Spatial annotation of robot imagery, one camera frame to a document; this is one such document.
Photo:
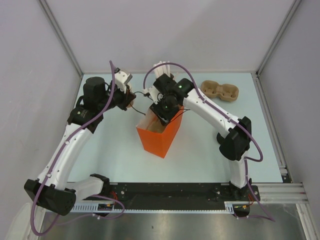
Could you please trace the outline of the orange paper bag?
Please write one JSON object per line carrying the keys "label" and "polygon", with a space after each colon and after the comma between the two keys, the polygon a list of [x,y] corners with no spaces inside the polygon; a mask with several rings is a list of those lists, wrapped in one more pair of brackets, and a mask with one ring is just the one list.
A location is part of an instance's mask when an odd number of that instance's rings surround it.
{"label": "orange paper bag", "polygon": [[147,130],[151,121],[157,118],[156,115],[148,109],[145,116],[136,125],[136,130],[144,150],[160,158],[164,158],[181,126],[182,113],[184,112],[185,108],[181,107],[172,121],[165,126],[163,133],[155,133]]}

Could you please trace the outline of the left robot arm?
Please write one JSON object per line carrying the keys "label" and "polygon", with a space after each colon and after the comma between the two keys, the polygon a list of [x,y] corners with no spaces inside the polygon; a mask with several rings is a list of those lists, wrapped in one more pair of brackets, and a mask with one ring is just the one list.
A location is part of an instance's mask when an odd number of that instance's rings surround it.
{"label": "left robot arm", "polygon": [[87,179],[72,184],[67,181],[81,150],[103,120],[103,113],[115,107],[126,111],[136,98],[131,92],[131,78],[131,74],[120,71],[109,85],[99,76],[85,81],[83,94],[70,112],[54,156],[37,179],[28,179],[24,184],[24,190],[37,206],[65,216],[77,201],[93,195],[100,200],[110,196],[110,180],[100,174],[91,174]]}

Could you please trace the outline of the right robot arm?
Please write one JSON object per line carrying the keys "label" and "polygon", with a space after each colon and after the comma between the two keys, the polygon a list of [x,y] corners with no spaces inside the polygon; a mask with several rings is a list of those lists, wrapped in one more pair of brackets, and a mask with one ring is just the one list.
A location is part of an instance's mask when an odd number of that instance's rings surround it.
{"label": "right robot arm", "polygon": [[162,125],[167,126],[185,107],[207,121],[217,131],[216,139],[219,151],[229,161],[231,196],[242,201],[249,194],[245,174],[244,158],[250,148],[251,139],[248,134],[252,130],[251,120],[238,118],[215,104],[206,97],[189,79],[179,82],[162,74],[153,85],[144,88],[143,92],[150,96],[153,104],[150,109],[159,118]]}

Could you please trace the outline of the brown pulp cup carrier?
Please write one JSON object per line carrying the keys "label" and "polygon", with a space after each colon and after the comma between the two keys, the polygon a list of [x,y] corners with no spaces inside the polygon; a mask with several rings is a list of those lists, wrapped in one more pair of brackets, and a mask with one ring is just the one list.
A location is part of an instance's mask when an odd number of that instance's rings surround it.
{"label": "brown pulp cup carrier", "polygon": [[147,131],[159,134],[163,133],[165,129],[166,127],[162,125],[161,121],[157,117],[155,117],[146,128]]}

